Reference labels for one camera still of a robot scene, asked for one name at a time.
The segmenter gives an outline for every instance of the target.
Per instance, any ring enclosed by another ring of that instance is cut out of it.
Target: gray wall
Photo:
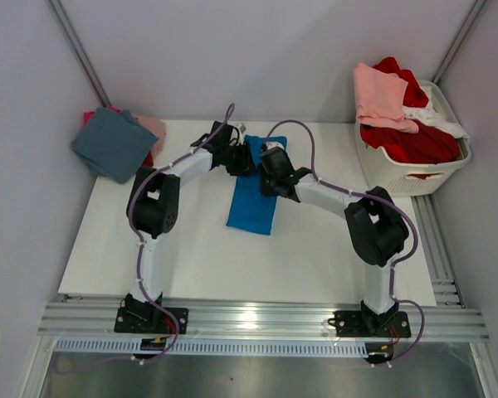
[[[481,308],[498,352],[498,0],[442,84],[471,135],[473,158],[436,194],[467,305]]]
[[[350,121],[352,71],[431,79],[473,0],[63,0],[111,100],[166,119]]]
[[[0,397],[13,397],[93,179],[70,150],[97,101],[42,0],[0,0]]]

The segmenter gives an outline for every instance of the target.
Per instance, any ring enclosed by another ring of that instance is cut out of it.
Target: white laundry basket
[[[449,122],[457,118],[439,87],[429,81],[420,80],[421,86],[432,87],[433,108],[443,114]],[[359,123],[354,127],[356,148],[369,188],[380,186],[393,197],[414,197],[428,195],[438,189],[458,168],[462,168],[471,158],[471,148],[467,138],[459,138],[457,143],[461,156],[454,162],[439,164],[399,163],[392,160],[382,147],[368,146],[359,131]],[[430,174],[426,179],[413,174]]]

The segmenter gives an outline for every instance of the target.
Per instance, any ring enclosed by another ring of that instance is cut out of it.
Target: blue towel
[[[265,139],[246,135],[245,141],[249,143],[252,160],[257,166],[260,164],[261,146]],[[286,137],[274,137],[270,138],[270,141],[279,142],[286,149]],[[227,226],[255,234],[271,235],[276,199],[276,197],[262,197],[260,195],[260,178],[257,174],[249,177],[238,177],[232,195]]]
[[[128,110],[117,114],[98,108],[71,146],[95,175],[123,184],[137,172],[157,140]]]

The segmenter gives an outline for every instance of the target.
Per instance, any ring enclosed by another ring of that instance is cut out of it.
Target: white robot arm
[[[158,303],[162,299],[163,246],[165,237],[177,220],[180,189],[201,174],[223,165],[233,176],[259,173],[263,196],[281,196],[299,203],[318,206],[347,222],[354,250],[366,263],[366,292],[361,310],[351,315],[355,321],[348,319],[347,314],[343,320],[338,320],[337,317],[341,317],[338,314],[334,315],[336,319],[333,319],[333,322],[332,319],[329,320],[329,324],[335,326],[338,335],[343,337],[386,337],[386,335],[389,337],[388,327],[394,324],[393,321],[397,320],[403,324],[402,316],[407,317],[405,313],[398,311],[398,304],[389,294],[390,264],[403,250],[404,241],[408,238],[408,228],[402,217],[381,202],[369,199],[356,200],[350,195],[320,184],[308,168],[295,170],[286,151],[280,146],[264,145],[260,155],[261,164],[255,167],[247,144],[241,143],[238,139],[232,145],[234,128],[225,125],[223,130],[202,148],[192,150],[191,156],[168,168],[166,172],[157,173],[146,184],[134,203],[132,222],[134,228],[144,236],[143,257],[139,267],[148,296],[158,298]],[[193,146],[196,147],[206,137],[207,134]],[[154,172],[152,168],[139,170],[131,197],[136,195],[138,187],[152,172]],[[387,192],[380,187],[368,193],[372,197],[391,201]],[[120,310],[119,316],[138,319],[134,328],[136,332],[154,330],[159,320],[159,315],[155,313],[137,284],[130,290],[125,305]],[[116,328],[115,331],[129,332]],[[411,332],[400,330],[400,336],[410,337]]]

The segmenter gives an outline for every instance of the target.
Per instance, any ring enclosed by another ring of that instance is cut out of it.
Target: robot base
[[[362,301],[359,311],[336,311],[328,324],[335,328],[337,337],[391,338],[392,326],[400,338],[412,336],[408,315],[404,311],[398,311],[398,304],[393,305],[386,313],[377,315]]]
[[[162,298],[156,303],[162,305]],[[150,303],[141,303],[135,300],[131,294],[125,296],[123,306],[118,308],[115,322],[117,333],[138,334],[172,334],[173,321],[166,314],[161,313]],[[188,325],[188,308],[166,308],[179,320],[179,334],[186,334]]]

